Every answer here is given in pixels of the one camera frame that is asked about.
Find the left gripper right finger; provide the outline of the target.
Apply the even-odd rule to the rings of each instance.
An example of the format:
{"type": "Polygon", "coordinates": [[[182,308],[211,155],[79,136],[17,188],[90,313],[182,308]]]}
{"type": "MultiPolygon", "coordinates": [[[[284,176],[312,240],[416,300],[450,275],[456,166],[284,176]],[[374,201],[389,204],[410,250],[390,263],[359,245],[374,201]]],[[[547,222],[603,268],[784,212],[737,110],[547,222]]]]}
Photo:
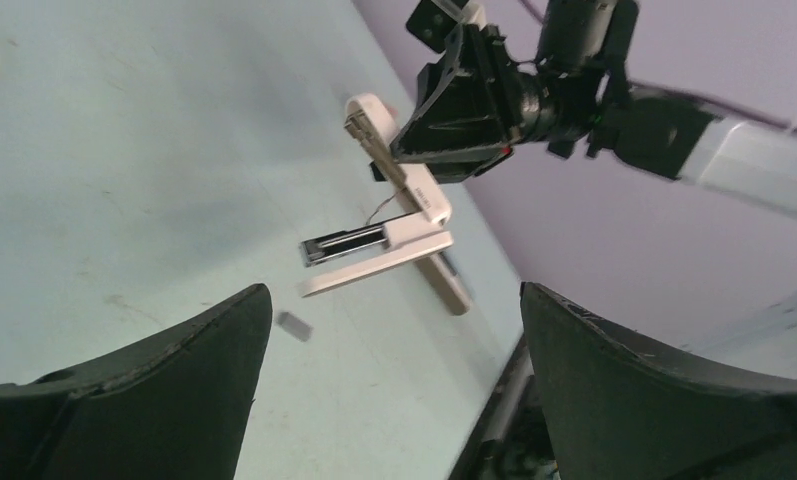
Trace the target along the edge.
{"type": "Polygon", "coordinates": [[[797,380],[721,364],[520,288],[566,479],[797,479],[797,380]]]}

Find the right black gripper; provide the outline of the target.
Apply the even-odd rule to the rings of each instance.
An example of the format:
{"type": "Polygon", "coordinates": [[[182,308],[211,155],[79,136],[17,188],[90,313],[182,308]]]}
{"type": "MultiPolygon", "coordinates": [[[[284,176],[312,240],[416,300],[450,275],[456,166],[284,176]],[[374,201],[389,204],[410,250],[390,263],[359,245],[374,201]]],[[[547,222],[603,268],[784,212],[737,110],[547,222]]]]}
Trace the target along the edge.
{"type": "Polygon", "coordinates": [[[544,138],[544,95],[538,77],[520,70],[505,37],[489,24],[470,31],[455,53],[422,71],[428,82],[389,146],[400,162],[393,179],[371,160],[376,182],[461,183],[510,158],[513,145],[544,138]]]}

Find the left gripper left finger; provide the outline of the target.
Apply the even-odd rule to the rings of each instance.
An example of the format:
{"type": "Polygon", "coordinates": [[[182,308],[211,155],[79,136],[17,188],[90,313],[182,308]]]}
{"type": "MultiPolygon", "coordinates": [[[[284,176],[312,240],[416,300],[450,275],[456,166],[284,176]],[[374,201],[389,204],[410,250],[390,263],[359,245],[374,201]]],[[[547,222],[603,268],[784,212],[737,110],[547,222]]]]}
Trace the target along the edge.
{"type": "Polygon", "coordinates": [[[231,479],[273,319],[254,284],[26,384],[0,384],[0,479],[231,479]]]}

